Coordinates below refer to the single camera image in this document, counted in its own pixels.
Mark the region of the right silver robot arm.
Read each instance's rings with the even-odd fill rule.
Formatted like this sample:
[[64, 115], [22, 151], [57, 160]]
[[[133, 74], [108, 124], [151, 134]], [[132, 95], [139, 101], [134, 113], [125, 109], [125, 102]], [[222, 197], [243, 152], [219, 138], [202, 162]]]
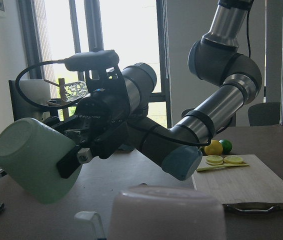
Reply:
[[70, 71], [92, 70], [89, 95], [81, 98], [73, 116], [46, 121], [75, 146], [59, 158], [59, 175], [69, 178], [94, 157], [109, 158], [124, 143], [137, 149], [176, 179], [188, 179], [202, 159], [201, 146], [228, 127], [232, 116], [252, 102], [262, 86], [259, 67], [238, 53], [237, 35], [252, 7], [250, 0], [220, 0], [208, 33], [188, 55], [189, 71], [218, 89], [172, 128], [147, 116], [157, 81], [154, 70], [137, 63], [119, 70], [113, 50], [78, 53], [64, 64]]

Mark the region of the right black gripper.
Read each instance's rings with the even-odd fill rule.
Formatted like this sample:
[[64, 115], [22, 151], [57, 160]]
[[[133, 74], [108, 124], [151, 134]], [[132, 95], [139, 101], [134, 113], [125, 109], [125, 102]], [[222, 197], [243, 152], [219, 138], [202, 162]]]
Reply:
[[117, 66], [97, 70], [90, 79], [90, 94], [83, 97], [72, 116], [61, 121], [49, 117], [46, 125], [73, 140], [76, 145], [56, 163], [59, 175], [69, 178], [93, 157], [107, 159], [127, 139], [125, 119], [131, 113], [125, 79]]

